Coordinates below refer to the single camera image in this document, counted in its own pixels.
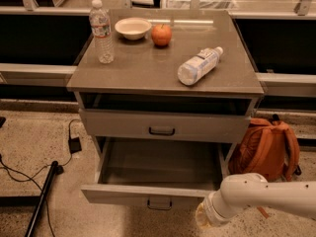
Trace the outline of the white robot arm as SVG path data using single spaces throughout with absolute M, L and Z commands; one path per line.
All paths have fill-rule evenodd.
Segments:
M 249 207 L 267 206 L 316 219 L 316 182 L 269 183 L 257 173 L 230 175 L 198 205 L 200 227 L 220 227 Z

